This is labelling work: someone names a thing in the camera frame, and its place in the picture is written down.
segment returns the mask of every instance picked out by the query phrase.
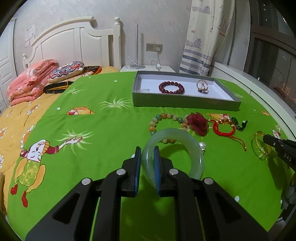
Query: white bed headboard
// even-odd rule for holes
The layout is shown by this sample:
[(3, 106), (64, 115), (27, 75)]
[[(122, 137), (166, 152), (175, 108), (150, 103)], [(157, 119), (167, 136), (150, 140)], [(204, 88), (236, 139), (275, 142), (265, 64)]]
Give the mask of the white bed headboard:
[(23, 67), (42, 59), (55, 59), (60, 66), (82, 61), (85, 66), (110, 65), (109, 36), (113, 36), (114, 67), (121, 69), (120, 18), (114, 19), (113, 28), (96, 30), (92, 16), (71, 18), (53, 25), (31, 44), (32, 55), (23, 54)]

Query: white nightstand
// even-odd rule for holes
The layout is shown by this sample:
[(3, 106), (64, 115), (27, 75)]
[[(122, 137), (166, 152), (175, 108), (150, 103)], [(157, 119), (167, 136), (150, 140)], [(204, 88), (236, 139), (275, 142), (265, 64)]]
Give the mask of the white nightstand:
[[(158, 71), (158, 70), (156, 69), (155, 65), (145, 65), (144, 69), (131, 69), (129, 66), (123, 66), (122, 69), (120, 70), (120, 72), (127, 72), (127, 71)], [(175, 73), (175, 71), (167, 65), (161, 65), (160, 71)]]

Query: red string bracelet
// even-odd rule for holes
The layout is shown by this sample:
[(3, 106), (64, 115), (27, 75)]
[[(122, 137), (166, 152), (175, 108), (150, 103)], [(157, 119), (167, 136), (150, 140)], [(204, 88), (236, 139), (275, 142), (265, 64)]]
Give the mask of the red string bracelet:
[[(240, 138), (234, 137), (233, 134), (235, 133), (235, 126), (234, 124), (227, 120), (227, 121), (221, 121), (221, 120), (207, 120), (208, 122), (213, 122), (213, 131), (218, 135), (218, 136), (223, 136), (223, 137), (229, 137), (229, 138), (233, 138), (233, 139), (237, 139), (240, 140), (244, 146), (244, 150), (247, 151), (247, 147), (246, 144), (244, 143), (244, 141)], [(225, 132), (221, 132), (219, 131), (219, 124), (220, 123), (229, 123), (232, 127), (232, 131), (230, 133), (225, 133)]]

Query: window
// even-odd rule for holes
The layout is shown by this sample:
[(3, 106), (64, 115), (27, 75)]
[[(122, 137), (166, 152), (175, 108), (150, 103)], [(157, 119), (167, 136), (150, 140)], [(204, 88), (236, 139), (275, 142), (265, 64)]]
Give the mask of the window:
[(249, 74), (278, 94), (296, 113), (296, 57), (255, 39)]
[(251, 33), (244, 71), (296, 113), (296, 39), (270, 0), (250, 0)]

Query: yellow bedspread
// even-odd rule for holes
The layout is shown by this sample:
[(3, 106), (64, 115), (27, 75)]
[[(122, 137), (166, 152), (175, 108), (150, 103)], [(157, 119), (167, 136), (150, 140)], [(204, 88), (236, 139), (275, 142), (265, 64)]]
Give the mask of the yellow bedspread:
[[(105, 67), (99, 74), (118, 72)], [(21, 149), (36, 123), (61, 94), (42, 94), (36, 100), (8, 107), (0, 116), (0, 212), (7, 214), (9, 185)]]

